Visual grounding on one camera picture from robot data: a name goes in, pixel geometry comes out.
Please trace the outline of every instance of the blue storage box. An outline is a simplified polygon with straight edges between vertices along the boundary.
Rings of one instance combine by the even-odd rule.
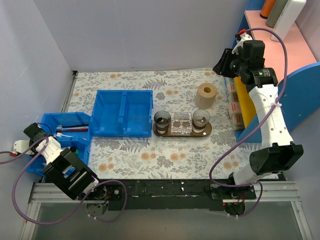
[[[98,90],[89,125],[100,137],[151,137],[152,90]]]
[[[84,112],[46,113],[43,115],[41,122],[48,125],[53,134],[55,134],[59,125],[62,125],[63,127],[89,125],[90,119],[91,117]],[[46,133],[51,133],[47,126],[41,125],[41,127]],[[61,147],[75,147],[78,149],[79,154],[77,156],[87,165],[92,138],[90,131],[66,132],[64,134],[70,137],[62,136],[56,138],[61,144]],[[43,156],[39,156],[26,171],[44,177],[43,168],[45,164],[45,158]],[[71,168],[67,174],[70,174],[72,171],[73,168]]]

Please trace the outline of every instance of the gray bottle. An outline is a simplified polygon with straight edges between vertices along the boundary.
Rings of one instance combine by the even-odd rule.
[[[288,0],[276,0],[274,3],[274,6],[270,12],[270,15],[268,19],[265,22],[265,25],[267,25],[270,28],[274,28],[283,9],[285,8]]]

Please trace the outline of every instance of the white bottle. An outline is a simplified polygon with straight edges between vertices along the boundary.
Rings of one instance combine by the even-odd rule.
[[[301,10],[304,8],[306,1],[307,0],[288,0],[286,3],[273,29],[273,31],[278,34],[282,40],[285,39]],[[273,35],[271,35],[271,40],[279,42]]]

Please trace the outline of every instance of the wooden tray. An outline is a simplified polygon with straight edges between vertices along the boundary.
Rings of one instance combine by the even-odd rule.
[[[190,133],[190,135],[174,135],[174,134],[171,134],[170,129],[171,129],[171,122],[169,123],[168,132],[166,134],[160,134],[160,133],[158,133],[158,131],[156,129],[156,124],[155,123],[153,124],[153,132],[155,133],[155,135],[157,135],[159,137],[203,138],[203,137],[209,136],[211,134],[211,132],[212,132],[212,126],[211,126],[210,122],[208,122],[205,125],[205,128],[204,128],[203,132],[194,132],[194,131],[192,131]]]

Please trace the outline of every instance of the brown paper towel roll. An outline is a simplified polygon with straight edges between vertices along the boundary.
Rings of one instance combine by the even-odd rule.
[[[195,104],[201,109],[208,109],[214,103],[217,93],[218,90],[213,84],[202,83],[196,91]]]

